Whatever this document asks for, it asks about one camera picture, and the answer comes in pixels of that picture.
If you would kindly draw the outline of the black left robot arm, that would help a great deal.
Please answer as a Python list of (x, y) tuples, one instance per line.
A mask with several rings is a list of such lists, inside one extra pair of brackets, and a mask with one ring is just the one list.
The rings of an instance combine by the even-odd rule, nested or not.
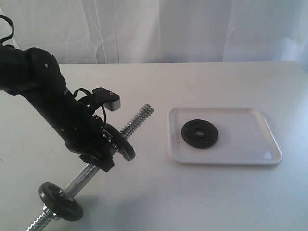
[(103, 137), (105, 120), (94, 114), (113, 100), (108, 90), (79, 88), (71, 93), (53, 55), (38, 48), (22, 51), (12, 46), (0, 48), (0, 89), (25, 97), (83, 161), (105, 172), (114, 167)]

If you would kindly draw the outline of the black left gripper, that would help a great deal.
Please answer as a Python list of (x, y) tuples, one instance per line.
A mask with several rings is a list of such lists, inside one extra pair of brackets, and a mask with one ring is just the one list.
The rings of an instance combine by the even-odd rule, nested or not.
[(87, 164), (104, 172), (114, 167), (111, 156), (103, 156), (106, 141), (103, 121), (78, 101), (54, 101), (49, 104), (49, 124), (64, 140), (66, 147)]

